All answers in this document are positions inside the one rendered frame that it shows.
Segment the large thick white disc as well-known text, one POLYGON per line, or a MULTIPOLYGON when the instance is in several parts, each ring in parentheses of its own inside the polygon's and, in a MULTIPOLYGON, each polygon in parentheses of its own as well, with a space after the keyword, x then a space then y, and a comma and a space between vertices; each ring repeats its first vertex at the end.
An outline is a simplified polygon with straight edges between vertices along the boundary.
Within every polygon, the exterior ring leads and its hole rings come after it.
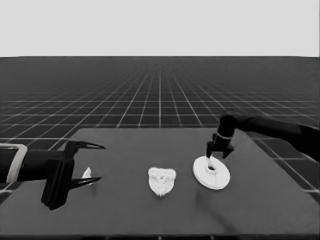
POLYGON ((231 180, 231 174, 226 165, 211 156, 200 156, 194 160, 193 174, 196 180, 211 190, 222 190, 231 180))

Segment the round white carrier with pins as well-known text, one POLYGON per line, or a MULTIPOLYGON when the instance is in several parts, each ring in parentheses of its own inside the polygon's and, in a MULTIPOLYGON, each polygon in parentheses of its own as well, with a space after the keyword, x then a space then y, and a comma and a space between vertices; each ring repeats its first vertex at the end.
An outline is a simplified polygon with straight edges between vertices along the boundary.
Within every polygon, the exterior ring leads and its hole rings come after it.
POLYGON ((169 193, 174 186, 176 171, 152 167, 148 170, 149 186, 157 196, 164 196, 169 193))

